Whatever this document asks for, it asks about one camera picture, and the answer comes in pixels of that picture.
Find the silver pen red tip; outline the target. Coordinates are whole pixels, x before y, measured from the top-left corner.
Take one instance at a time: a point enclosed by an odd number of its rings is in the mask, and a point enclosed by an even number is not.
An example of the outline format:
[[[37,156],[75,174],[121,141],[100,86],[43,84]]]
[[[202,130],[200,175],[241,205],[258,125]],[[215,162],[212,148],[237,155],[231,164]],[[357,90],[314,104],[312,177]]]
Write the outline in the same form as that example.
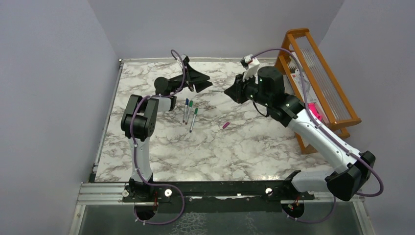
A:
[[[185,124],[188,124],[189,116],[190,116],[191,112],[192,112],[192,107],[188,106]]]

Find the silver pen green tip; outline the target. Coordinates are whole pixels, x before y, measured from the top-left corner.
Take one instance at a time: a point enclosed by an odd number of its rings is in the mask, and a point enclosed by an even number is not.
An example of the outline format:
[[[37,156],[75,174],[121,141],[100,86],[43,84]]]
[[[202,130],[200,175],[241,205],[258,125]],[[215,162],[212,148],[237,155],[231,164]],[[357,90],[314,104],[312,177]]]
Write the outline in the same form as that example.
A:
[[[193,131],[194,124],[195,124],[195,120],[196,120],[196,116],[197,116],[197,115],[194,115],[194,114],[193,114],[193,116],[192,116],[192,121],[191,121],[190,129],[189,129],[189,132],[190,132],[190,133]]]

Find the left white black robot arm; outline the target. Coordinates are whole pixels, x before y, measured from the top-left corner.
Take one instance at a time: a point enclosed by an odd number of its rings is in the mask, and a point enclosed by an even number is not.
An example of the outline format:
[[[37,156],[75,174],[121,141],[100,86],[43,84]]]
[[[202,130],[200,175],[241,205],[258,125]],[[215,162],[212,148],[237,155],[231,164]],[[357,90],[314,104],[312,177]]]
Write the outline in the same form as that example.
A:
[[[153,172],[150,167],[149,142],[155,131],[157,115],[173,111],[177,93],[188,88],[199,93],[212,86],[210,77],[190,64],[187,55],[181,55],[178,62],[182,74],[173,78],[158,77],[155,80],[155,94],[148,96],[131,95],[121,119],[121,130],[128,139],[132,152],[133,170],[128,182],[131,192],[152,192]]]

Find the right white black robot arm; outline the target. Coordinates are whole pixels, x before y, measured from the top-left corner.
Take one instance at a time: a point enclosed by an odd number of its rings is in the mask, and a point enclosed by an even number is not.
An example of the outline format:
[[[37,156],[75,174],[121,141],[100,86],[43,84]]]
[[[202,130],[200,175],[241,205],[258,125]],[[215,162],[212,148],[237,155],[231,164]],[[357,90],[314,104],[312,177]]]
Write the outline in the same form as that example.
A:
[[[269,117],[300,135],[332,166],[329,171],[291,174],[288,181],[297,192],[331,192],[348,201],[372,175],[375,156],[346,143],[310,113],[303,101],[286,93],[283,75],[275,67],[262,67],[247,80],[237,75],[224,93],[238,104],[252,100],[265,106]]]

